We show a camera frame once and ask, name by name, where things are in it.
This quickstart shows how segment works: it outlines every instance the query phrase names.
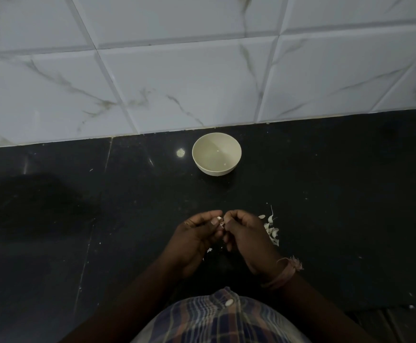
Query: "bowl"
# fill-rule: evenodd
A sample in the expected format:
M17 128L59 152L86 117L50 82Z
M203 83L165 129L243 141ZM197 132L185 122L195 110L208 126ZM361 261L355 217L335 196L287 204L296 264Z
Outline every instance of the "bowl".
M194 143L192 157L203 173L223 176L237 166L241 158L241 146L226 133L208 133Z

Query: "tiled wall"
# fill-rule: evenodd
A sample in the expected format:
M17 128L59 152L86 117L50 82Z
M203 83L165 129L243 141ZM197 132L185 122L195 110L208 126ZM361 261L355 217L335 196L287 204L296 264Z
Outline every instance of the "tiled wall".
M416 0L0 0L0 146L416 108Z

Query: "person's left arm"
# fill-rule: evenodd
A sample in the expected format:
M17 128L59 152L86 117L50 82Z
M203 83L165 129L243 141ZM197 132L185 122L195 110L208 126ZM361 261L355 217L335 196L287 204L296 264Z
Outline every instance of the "person's left arm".
M130 342L162 309L177 282L194 273L211 244L222 237L222 211L199 213L178 225L165 250L108 307L60 343Z

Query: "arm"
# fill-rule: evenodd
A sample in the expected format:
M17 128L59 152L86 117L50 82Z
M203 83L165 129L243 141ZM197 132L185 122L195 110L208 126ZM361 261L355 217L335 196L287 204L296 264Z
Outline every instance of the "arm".
M280 261L262 221L242 210L229 211L224 216L224 236L227 250L235 246L249 269L263 283L277 277L287 265ZM349 319L333 303L295 274L285 285L275 290L290 319L312 342L376 342L360 326Z
M190 276L222 236L222 211L194 215L180 224L165 250L106 309L95 313L60 343L130 342L156 315L177 282Z

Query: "bracelet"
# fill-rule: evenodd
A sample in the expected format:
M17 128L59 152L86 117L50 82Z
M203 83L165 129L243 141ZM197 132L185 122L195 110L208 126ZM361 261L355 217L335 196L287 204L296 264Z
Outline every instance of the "bracelet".
M292 278L292 276L295 274L295 271L303 270L302 263L294 256L292 256L291 258L284 257L282 259L277 260L276 263L278 263L281 260L288 260L288 265L274 280L266 284L262 284L262 288L268 288L270 290L276 290L278 288L281 288L283 285L285 285L285 283L289 281L289 279Z

